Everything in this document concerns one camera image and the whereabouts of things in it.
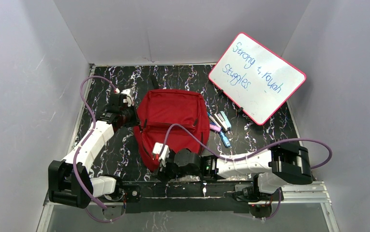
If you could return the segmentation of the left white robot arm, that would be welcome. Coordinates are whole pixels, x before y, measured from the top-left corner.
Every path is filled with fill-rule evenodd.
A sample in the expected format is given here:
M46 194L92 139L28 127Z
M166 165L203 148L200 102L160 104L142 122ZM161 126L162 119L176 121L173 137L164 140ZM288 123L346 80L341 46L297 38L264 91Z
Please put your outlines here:
M76 147L62 160L48 166L48 197L51 202L85 209L91 201L105 208L99 197L106 195L119 201L124 188L118 177L105 175L91 178L89 170L103 146L122 127L139 124L132 90L110 94L105 108L94 115L89 130Z

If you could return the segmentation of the red backpack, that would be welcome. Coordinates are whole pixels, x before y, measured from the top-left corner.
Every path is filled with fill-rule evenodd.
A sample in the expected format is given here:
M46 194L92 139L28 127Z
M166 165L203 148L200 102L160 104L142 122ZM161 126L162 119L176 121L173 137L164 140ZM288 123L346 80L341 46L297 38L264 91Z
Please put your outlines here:
M140 124L133 129L144 165L155 171L159 162L152 154L155 143L163 143L175 152L187 148L201 155L210 135L209 118L202 94L180 89L163 89L151 76L153 89L137 108Z

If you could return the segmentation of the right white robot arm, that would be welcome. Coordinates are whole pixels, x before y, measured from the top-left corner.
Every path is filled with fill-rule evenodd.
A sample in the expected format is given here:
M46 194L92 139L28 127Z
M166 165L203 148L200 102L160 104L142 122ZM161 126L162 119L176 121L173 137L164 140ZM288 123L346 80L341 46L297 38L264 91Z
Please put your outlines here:
M256 155L199 156L189 149L174 152L168 146L156 143L152 151L156 161L156 178L164 183L183 176L197 176L202 181L217 181L236 175L255 174L252 194L265 200L286 184L312 183L308 150L305 147L282 143Z

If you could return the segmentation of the small blue stapler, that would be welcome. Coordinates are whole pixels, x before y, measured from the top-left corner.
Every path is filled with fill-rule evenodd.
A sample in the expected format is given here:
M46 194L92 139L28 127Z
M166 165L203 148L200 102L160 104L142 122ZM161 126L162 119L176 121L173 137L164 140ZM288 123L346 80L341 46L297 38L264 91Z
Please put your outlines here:
M220 138L221 138L225 147L227 147L227 148L231 147L230 141L229 141L229 139L227 138L227 136L225 135L225 133L223 131L219 132L219 136L220 136Z

